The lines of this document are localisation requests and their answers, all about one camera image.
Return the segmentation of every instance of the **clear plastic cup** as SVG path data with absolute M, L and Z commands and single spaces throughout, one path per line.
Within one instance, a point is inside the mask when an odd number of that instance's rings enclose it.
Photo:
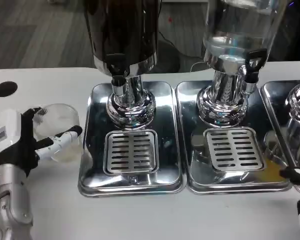
M 38 141 L 65 132 L 75 125 L 80 126 L 78 112 L 72 106 L 63 103 L 45 106 L 33 117 L 33 132 Z M 80 135 L 77 141 L 56 152 L 51 158 L 57 162 L 80 160 L 82 149 Z

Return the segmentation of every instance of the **black cable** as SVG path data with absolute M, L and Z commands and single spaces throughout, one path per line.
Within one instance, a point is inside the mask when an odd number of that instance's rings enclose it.
M 169 44 L 171 44 L 171 46 L 174 47 L 174 48 L 178 51 L 179 54 L 181 54 L 181 55 L 183 55 L 183 56 L 185 56 L 185 57 L 187 57 L 187 58 L 193 58 L 193 59 L 200 59 L 200 60 L 202 60 L 202 58 L 199 57 L 199 56 L 189 56 L 189 55 L 186 55 L 186 54 L 180 52 L 180 51 L 178 50 L 178 48 L 173 44 L 173 42 L 170 41 L 169 39 L 167 39 L 167 38 L 162 34 L 161 31 L 159 31 L 159 34 L 161 35 L 161 37 L 162 37 L 166 42 L 168 42 Z
M 160 0 L 160 8 L 159 8 L 159 15 L 158 16 L 160 16 L 161 8 L 162 8 L 162 0 Z

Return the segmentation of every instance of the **stainless steel drip tray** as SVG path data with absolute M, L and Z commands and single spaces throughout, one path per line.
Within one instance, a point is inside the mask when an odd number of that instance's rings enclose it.
M 265 167 L 256 132 L 249 127 L 209 128 L 203 133 L 213 168 L 219 172 L 257 171 Z
M 248 111 L 234 128 L 204 123 L 197 94 L 210 81 L 187 81 L 176 88 L 181 137 L 186 150 L 188 186 L 196 194 L 276 192 L 291 187 L 279 176 L 286 164 L 268 158 L 264 138 L 272 125 L 258 91 L 248 99 Z
M 158 167 L 158 139 L 153 130 L 113 131 L 105 136 L 103 169 L 108 174 L 153 173 Z
M 78 181 L 84 196 L 177 193 L 185 187 L 173 91 L 162 81 L 143 86 L 155 97 L 155 115 L 147 126 L 134 130 L 119 129 L 109 118 L 111 84 L 93 89 Z
M 299 84 L 300 80 L 270 81 L 260 89 L 269 118 L 275 127 L 275 131 L 269 131 L 265 138 L 271 146 L 271 154 L 275 157 L 284 155 L 297 164 L 300 164 L 300 124 L 291 118 L 286 101 L 289 92 Z M 300 192 L 300 186 L 294 187 Z

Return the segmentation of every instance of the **table surface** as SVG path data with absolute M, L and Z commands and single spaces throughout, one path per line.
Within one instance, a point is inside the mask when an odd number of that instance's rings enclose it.
M 149 74 L 145 81 L 211 80 L 213 70 Z M 300 79 L 300 62 L 268 62 L 259 86 L 268 81 Z M 0 111 L 65 103 L 85 124 L 88 97 L 110 78 L 92 68 L 0 70 L 0 83 L 14 81 L 16 93 L 0 98 Z M 77 189 L 80 160 L 41 161 L 28 178 L 34 240 L 227 239 L 300 240 L 294 189 L 273 193 L 177 194 L 86 198 Z

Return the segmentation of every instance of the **dark floor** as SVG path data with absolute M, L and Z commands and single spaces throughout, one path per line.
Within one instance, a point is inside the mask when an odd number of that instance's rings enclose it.
M 163 49 L 160 59 L 173 62 L 170 53 L 176 53 L 179 72 L 201 61 L 206 10 L 205 3 L 162 5 L 159 30 L 181 53 Z M 81 0 L 0 0 L 0 69 L 57 67 L 94 67 Z M 206 68 L 197 64 L 193 70 Z M 159 66 L 157 72 L 165 69 Z

